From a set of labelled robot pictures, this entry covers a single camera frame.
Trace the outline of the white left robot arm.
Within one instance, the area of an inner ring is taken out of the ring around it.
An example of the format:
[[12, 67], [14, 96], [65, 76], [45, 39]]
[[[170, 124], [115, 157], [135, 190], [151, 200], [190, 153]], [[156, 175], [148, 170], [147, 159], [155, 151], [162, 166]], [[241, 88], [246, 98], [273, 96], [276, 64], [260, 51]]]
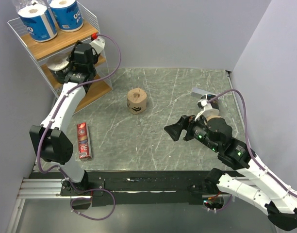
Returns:
[[68, 71], [58, 100], [41, 124], [31, 126], [29, 131], [39, 171], [46, 174], [57, 168], [78, 195], [88, 192], [88, 175], [72, 157], [73, 144], [66, 136], [66, 130], [94, 81], [95, 64], [103, 49], [104, 45], [95, 40], [76, 42], [67, 58]]

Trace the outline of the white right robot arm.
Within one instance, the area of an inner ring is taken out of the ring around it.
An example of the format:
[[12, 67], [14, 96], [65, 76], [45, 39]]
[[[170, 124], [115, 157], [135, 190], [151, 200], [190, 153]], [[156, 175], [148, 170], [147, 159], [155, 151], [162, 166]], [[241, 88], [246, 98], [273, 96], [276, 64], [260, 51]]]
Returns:
[[173, 141], [178, 141], [183, 130], [184, 141], [196, 139], [218, 159], [243, 175], [253, 185], [213, 168], [201, 184], [209, 193], [229, 193], [261, 210], [271, 223], [284, 231], [297, 228], [297, 191], [272, 174], [248, 145], [232, 136], [232, 127], [220, 116], [205, 118], [183, 115], [175, 124], [164, 127]]

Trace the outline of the blue monster paper roll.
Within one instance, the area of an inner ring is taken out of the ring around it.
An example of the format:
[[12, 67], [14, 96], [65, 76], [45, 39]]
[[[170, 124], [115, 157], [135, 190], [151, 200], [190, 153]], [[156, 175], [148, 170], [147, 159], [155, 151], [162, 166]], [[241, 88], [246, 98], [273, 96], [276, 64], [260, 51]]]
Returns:
[[48, 0], [47, 2], [60, 30], [75, 32], [83, 26], [83, 17], [76, 0]]

